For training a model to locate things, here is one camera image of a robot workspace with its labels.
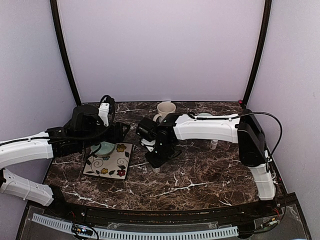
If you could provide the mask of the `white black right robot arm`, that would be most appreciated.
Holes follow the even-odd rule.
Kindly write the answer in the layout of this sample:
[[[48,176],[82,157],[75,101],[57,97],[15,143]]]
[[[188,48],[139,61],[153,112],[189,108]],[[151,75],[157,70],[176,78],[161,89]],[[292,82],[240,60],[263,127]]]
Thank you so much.
[[[248,109],[242,114],[223,116],[169,113],[161,122],[143,118],[136,134],[147,148],[145,157],[154,169],[177,156],[178,141],[214,140],[237,144],[239,160],[253,175],[261,200],[255,205],[255,213],[266,217],[275,208],[276,182],[270,170],[274,151],[268,149],[257,115],[259,111]]]

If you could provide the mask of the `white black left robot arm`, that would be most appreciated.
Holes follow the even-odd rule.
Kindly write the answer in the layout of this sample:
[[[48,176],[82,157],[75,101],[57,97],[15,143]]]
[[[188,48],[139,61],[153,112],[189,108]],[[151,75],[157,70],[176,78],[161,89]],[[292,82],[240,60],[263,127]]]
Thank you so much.
[[[59,187],[40,184],[12,173],[8,167],[33,160],[53,159],[81,153],[102,142],[118,143],[125,139],[130,125],[114,120],[109,103],[99,107],[81,105],[73,109],[71,119],[62,127],[0,143],[0,192],[50,206],[60,218],[67,218],[70,206],[63,201]]]

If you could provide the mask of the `white pill bottle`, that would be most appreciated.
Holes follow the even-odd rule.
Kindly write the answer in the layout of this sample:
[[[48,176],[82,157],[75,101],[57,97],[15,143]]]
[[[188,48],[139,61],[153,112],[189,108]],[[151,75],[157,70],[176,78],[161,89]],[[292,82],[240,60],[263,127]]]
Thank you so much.
[[[217,145],[218,145],[218,141],[217,140],[211,140],[210,141],[210,145],[209,145],[209,148],[211,150],[215,150],[217,148]]]
[[[154,168],[154,169],[153,169],[153,171],[154,171],[155,173],[159,173],[160,170],[161,170],[160,168]]]

